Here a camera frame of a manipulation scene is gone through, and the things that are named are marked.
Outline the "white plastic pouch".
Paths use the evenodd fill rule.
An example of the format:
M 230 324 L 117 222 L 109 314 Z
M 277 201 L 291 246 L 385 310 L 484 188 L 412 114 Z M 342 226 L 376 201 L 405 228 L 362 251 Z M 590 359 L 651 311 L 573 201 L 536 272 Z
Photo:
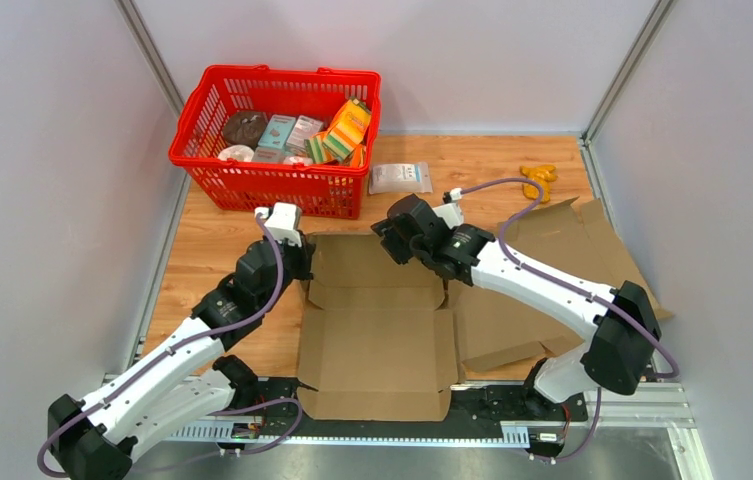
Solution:
M 371 168 L 370 195 L 432 192 L 433 184 L 426 162 L 377 164 Z

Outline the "cardboard box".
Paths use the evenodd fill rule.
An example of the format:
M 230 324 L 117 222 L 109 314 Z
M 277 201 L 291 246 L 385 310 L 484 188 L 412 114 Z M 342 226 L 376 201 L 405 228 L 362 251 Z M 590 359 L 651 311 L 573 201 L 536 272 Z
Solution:
M 374 234 L 316 233 L 297 396 L 317 420 L 438 422 L 459 380 L 441 278 L 395 263 Z

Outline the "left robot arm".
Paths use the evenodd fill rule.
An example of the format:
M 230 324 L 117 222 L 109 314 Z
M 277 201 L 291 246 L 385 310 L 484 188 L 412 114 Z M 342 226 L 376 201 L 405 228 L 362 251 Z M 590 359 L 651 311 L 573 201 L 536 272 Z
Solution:
M 76 400 L 47 413 L 37 454 L 52 478 L 122 479 L 152 446 L 207 414 L 243 415 L 256 405 L 252 371 L 229 350 L 250 335 L 295 280 L 311 277 L 315 251 L 296 227 L 262 227 L 234 272 L 207 293 L 152 353 Z

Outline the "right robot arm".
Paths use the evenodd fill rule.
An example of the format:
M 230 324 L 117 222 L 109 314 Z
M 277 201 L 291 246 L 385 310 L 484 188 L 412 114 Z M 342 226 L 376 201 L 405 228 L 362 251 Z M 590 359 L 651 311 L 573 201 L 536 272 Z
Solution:
M 570 397 L 598 388 L 635 393 L 659 348 L 661 330 L 647 291 L 567 274 L 465 222 L 457 201 L 433 207 L 415 194 L 371 226 L 397 264 L 415 259 L 444 280 L 519 301 L 572 330 L 582 344 L 536 364 L 522 391 L 531 416 L 550 417 Z

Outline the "teal small box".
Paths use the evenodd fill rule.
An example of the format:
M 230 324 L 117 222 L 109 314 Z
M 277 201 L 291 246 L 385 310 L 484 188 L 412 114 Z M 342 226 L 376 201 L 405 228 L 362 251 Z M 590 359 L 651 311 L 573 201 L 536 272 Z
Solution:
M 262 133 L 258 146 L 283 150 L 285 142 L 291 133 L 296 117 L 274 114 L 268 120 L 267 126 Z

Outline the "grey pink small box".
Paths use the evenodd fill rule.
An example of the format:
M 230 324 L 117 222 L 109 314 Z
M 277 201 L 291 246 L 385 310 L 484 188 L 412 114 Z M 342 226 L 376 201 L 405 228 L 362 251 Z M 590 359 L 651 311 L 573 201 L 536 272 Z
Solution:
M 291 133 L 286 139 L 285 150 L 296 155 L 305 155 L 308 140 L 321 132 L 323 128 L 323 121 L 299 115 L 293 123 Z

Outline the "green striped sponge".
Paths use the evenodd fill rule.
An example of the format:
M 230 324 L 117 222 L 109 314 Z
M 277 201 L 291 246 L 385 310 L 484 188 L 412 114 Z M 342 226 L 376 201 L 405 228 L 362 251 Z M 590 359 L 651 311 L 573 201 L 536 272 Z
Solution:
M 314 164 L 327 164 L 335 160 L 331 151 L 324 144 L 326 135 L 326 132 L 319 132 L 305 140 L 307 155 Z

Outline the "white round container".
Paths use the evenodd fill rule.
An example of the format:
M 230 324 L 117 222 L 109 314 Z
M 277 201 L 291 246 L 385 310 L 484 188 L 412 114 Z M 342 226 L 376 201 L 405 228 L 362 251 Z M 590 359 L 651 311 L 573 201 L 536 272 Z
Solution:
M 255 151 L 247 145 L 232 145 L 218 154 L 218 159 L 227 162 L 251 162 Z

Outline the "striped sponge pack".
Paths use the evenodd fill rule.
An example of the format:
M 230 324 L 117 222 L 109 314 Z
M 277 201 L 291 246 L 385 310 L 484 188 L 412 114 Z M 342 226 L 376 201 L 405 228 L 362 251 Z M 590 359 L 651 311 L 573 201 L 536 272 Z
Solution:
M 336 112 L 322 141 L 331 158 L 345 160 L 361 145 L 371 120 L 371 110 L 364 102 L 357 98 L 348 99 Z

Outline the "red plastic basket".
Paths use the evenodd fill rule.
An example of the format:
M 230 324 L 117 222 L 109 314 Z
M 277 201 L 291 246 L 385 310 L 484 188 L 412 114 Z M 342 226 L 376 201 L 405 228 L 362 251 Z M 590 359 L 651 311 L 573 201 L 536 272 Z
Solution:
M 212 65 L 182 110 L 169 158 L 221 209 L 288 202 L 356 219 L 380 87 L 366 70 Z

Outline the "brown round packet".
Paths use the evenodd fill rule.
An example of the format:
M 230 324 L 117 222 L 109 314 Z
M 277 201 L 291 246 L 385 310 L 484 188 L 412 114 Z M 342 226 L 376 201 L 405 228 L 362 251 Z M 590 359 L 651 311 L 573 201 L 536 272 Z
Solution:
M 264 112 L 242 110 L 231 115 L 222 128 L 222 138 L 227 145 L 244 145 L 256 148 L 268 125 Z

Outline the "yellow toy figure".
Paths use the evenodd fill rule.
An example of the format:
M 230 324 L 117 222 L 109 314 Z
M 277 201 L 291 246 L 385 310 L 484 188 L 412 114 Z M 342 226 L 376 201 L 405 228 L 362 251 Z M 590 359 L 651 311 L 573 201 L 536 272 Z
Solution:
M 558 179 L 556 166 L 545 164 L 539 166 L 521 166 L 519 169 L 521 175 L 525 177 L 530 184 L 524 184 L 522 192 L 525 198 L 530 200 L 539 200 L 541 204 L 550 201 L 551 184 Z

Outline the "right flat cardboard sheet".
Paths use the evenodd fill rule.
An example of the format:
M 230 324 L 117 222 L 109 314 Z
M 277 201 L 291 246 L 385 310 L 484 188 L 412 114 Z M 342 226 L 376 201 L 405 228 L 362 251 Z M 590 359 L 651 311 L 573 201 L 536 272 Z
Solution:
M 526 214 L 505 240 L 525 266 L 581 288 L 575 293 L 503 256 L 498 244 L 481 262 L 482 283 L 448 285 L 459 360 L 473 372 L 500 371 L 513 362 L 559 356 L 590 340 L 613 289 L 630 281 L 648 286 L 598 200 L 569 199 Z

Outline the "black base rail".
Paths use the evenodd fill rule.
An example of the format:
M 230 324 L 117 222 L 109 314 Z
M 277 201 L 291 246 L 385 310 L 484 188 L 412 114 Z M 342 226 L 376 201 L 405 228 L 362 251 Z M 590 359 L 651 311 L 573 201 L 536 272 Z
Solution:
M 681 385 L 645 382 L 632 396 L 587 391 L 533 419 L 519 404 L 517 381 L 453 386 L 441 421 L 314 420 L 304 417 L 288 443 L 298 445 L 521 448 L 563 432 L 577 436 L 593 421 L 609 428 L 691 429 L 695 420 Z

